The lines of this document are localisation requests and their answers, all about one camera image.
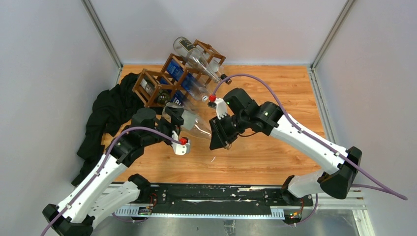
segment gray wall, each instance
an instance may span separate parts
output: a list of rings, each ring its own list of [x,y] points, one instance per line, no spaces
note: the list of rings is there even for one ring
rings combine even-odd
[[[409,197],[364,190],[378,236],[417,230],[416,10],[414,0],[358,0],[318,68],[338,142],[361,148],[362,167]]]
[[[92,0],[123,63],[163,63],[179,36],[225,63],[311,63],[346,0]]]
[[[92,103],[118,70],[81,1],[0,5],[0,235],[36,236],[73,189]]]

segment wooden table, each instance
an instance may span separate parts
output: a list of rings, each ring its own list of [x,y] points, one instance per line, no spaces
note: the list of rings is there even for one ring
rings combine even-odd
[[[140,73],[143,68],[159,71],[162,65],[125,65],[121,78],[131,72]],[[225,72],[228,75],[248,73],[263,79],[295,119],[324,137],[305,67],[227,65]],[[223,84],[216,95],[223,97],[236,87],[245,89],[259,105],[274,101],[262,84],[246,77],[233,78],[233,82]],[[216,114],[214,109],[202,104],[198,108],[199,115],[207,122]],[[103,143],[108,145],[112,138],[109,134],[104,135]],[[290,175],[303,175],[319,169],[315,162],[298,150],[262,133],[247,138],[238,137],[230,150],[210,151],[209,140],[190,138],[191,152],[184,156],[174,155],[172,148],[164,143],[146,147],[145,154],[117,181],[126,181],[129,176],[139,173],[150,182],[281,185]]]

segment black fabric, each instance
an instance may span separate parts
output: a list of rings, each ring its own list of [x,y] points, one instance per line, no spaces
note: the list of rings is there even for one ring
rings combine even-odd
[[[77,186],[93,170],[104,151],[101,139],[104,133],[115,136],[120,126],[128,122],[139,108],[144,106],[139,97],[132,92],[138,75],[126,75],[119,85],[102,91],[92,106],[86,125],[86,137],[77,155],[84,159],[79,175],[72,181]]]

